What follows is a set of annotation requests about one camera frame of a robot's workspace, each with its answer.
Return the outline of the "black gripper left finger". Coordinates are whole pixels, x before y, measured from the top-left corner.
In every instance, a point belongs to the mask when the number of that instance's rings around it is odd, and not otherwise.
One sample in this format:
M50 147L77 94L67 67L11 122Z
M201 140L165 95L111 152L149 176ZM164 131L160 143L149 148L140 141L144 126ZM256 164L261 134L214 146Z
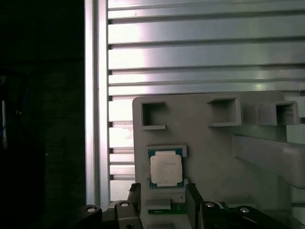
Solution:
M141 184L131 185L126 200L114 204L113 207L102 211L99 206L86 205L80 208L77 216L79 229L142 229L141 213Z

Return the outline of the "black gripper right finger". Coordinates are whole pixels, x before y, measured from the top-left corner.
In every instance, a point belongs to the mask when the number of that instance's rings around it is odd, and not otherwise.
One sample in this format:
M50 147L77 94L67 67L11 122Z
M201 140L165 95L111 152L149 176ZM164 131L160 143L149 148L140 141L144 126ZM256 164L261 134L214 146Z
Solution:
M205 201L194 183L185 188L185 210L193 229L303 229L283 210L260 211L249 205Z

